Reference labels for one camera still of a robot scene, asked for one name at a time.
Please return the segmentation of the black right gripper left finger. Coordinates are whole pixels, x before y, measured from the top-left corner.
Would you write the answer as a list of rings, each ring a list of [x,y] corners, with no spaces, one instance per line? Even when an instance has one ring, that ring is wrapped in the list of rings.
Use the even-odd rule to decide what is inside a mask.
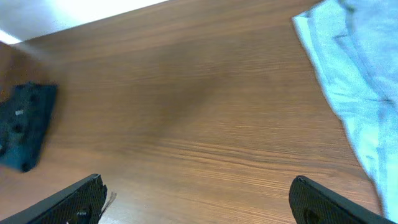
[[[1,220],[1,224],[97,224],[103,213],[107,191],[101,176],[91,174]]]

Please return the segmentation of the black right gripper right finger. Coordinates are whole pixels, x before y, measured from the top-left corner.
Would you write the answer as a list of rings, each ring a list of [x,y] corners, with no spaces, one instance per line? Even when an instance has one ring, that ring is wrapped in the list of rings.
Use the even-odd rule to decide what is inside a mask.
[[[289,205],[298,224],[394,223],[303,175],[291,183]]]

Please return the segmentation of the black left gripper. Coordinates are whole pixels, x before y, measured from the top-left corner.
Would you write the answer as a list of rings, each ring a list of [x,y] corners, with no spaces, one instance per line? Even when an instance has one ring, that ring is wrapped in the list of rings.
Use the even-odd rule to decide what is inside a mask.
[[[39,160],[58,85],[28,82],[13,86],[1,103],[1,164],[28,172]]]

